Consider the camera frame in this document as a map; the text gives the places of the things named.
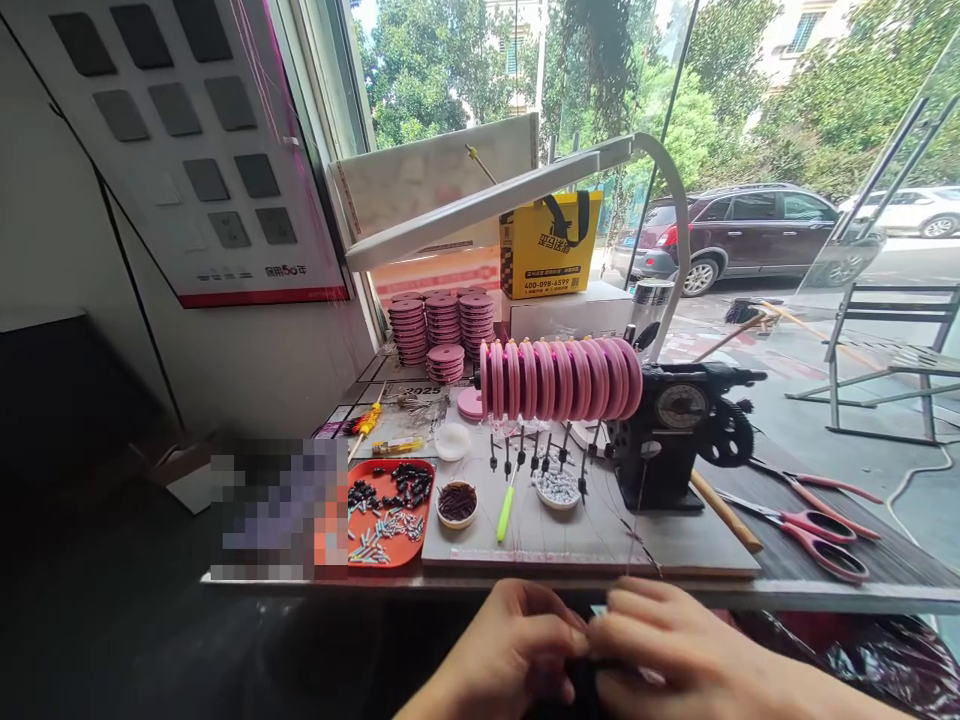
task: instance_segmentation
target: green handle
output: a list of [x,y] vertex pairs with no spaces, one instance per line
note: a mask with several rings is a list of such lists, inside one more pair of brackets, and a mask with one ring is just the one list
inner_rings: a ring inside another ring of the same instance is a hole
[[513,507],[513,485],[507,488],[507,496],[503,499],[500,522],[497,523],[497,542],[503,542],[503,539],[507,536],[507,523],[510,522],[511,507]]

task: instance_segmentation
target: yellow bag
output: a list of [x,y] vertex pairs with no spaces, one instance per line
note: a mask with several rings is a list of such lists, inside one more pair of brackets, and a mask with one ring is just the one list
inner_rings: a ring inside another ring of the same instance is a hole
[[511,300],[587,289],[602,192],[548,195],[500,216],[500,289]]

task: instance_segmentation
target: orange tray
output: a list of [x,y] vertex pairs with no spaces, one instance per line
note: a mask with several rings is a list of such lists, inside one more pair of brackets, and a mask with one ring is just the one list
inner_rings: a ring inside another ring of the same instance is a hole
[[[377,491],[378,498],[382,498],[384,495],[396,495],[397,486],[396,483],[393,482],[393,478],[390,477],[390,474],[396,470],[401,463],[426,468],[430,471],[433,482],[437,481],[436,466],[429,460],[425,460],[423,458],[383,458],[364,460],[363,462],[358,463],[351,468],[350,473],[347,475],[348,487],[353,487],[353,484],[357,482],[357,480],[363,480],[369,485],[373,486],[373,488]],[[383,468],[385,472],[380,477],[374,477],[374,468]],[[416,510],[401,509],[400,511],[424,519],[423,533],[420,534],[420,540],[418,542],[412,542],[406,535],[395,535],[392,538],[382,538],[380,540],[380,545],[390,557],[390,562],[364,563],[352,562],[348,560],[347,566],[355,568],[372,568],[376,570],[381,568],[387,569],[400,567],[401,565],[405,565],[413,560],[413,558],[417,556],[417,553],[420,552],[420,548],[423,547],[423,537],[427,532],[427,516],[430,514],[431,497],[432,490],[431,495],[428,496]],[[354,539],[350,540],[347,538],[348,554],[353,553],[355,550],[360,548],[360,537],[368,530],[372,533],[377,521],[385,520],[389,511],[390,508],[381,508],[378,511],[380,513],[379,518],[374,515],[371,510],[367,510],[366,513],[361,513],[359,510],[355,509],[350,514],[350,523],[347,527],[350,529],[350,532],[353,533]]]

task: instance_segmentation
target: car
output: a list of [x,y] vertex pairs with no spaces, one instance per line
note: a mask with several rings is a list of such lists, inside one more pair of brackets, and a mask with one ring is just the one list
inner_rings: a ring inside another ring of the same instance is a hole
[[[687,202],[691,266],[684,297],[703,295],[721,278],[802,276],[811,268],[816,285],[839,287],[863,272],[886,244],[882,230],[865,234],[866,220],[855,220],[841,242],[825,247],[840,213],[826,199],[790,183],[716,188],[691,193]],[[636,234],[624,233],[611,248],[610,267],[624,279],[674,277],[676,220],[670,197],[651,201],[636,253]]]
[[[874,215],[887,191],[867,195],[858,218]],[[859,195],[840,204],[841,212],[853,210]],[[877,226],[887,232],[920,233],[926,238],[950,237],[960,230],[960,187],[903,188],[897,190],[880,213]]]

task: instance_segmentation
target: cardboard box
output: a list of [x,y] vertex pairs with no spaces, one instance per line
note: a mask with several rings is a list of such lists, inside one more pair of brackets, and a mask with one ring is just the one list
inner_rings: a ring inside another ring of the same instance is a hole
[[151,482],[165,487],[194,515],[210,507],[214,490],[221,483],[210,467],[215,439],[211,436],[195,442],[181,441],[148,475]]
[[514,300],[587,289],[602,192],[556,194],[500,216],[500,289]]
[[605,282],[591,283],[584,292],[529,300],[503,299],[503,330],[520,342],[525,337],[552,340],[584,335],[623,335],[633,316],[633,297]]

